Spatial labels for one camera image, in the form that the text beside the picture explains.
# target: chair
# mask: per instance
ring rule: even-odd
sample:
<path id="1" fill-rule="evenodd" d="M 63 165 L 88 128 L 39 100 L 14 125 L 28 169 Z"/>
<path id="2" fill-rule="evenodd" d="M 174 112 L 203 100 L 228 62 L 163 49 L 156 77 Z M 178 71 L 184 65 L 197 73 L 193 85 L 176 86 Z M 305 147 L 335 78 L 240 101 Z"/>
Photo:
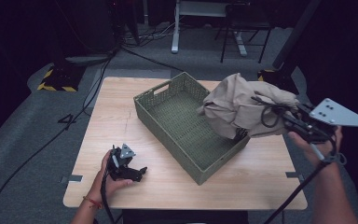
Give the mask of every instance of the chair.
<path id="1" fill-rule="evenodd" d="M 269 23 L 269 19 L 263 11 L 263 8 L 256 2 L 245 2 L 245 3 L 231 3 L 226 6 L 226 19 L 223 25 L 220 27 L 219 32 L 216 34 L 216 39 L 222 28 L 226 28 L 225 41 L 223 44 L 222 56 L 220 63 L 223 62 L 225 56 L 227 36 L 229 32 L 244 32 L 253 31 L 254 34 L 248 40 L 248 43 L 253 40 L 257 33 L 261 30 L 268 31 L 264 44 L 247 44 L 248 46 L 263 46 L 261 50 L 260 58 L 258 60 L 261 63 L 263 58 L 264 50 L 269 41 L 269 34 L 272 26 Z"/>

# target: wooden table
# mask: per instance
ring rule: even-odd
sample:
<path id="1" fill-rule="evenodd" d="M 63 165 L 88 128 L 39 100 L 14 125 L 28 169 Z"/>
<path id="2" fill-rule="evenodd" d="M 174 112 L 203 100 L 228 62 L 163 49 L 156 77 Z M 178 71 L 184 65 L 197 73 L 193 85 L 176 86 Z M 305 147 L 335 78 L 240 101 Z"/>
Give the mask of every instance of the wooden table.
<path id="1" fill-rule="evenodd" d="M 137 118 L 133 97 L 165 79 L 107 77 L 103 81 L 89 121 L 63 203 L 78 207 L 112 145 L 126 143 L 136 152 L 133 169 L 148 167 L 140 183 L 116 192 L 109 204 L 115 208 L 263 210 L 278 208 L 299 185 L 287 178 L 295 168 L 280 135 L 251 139 L 244 150 L 201 186 L 182 169 L 167 149 Z M 216 81 L 201 81 L 209 90 Z M 301 191 L 287 209 L 305 209 Z"/>

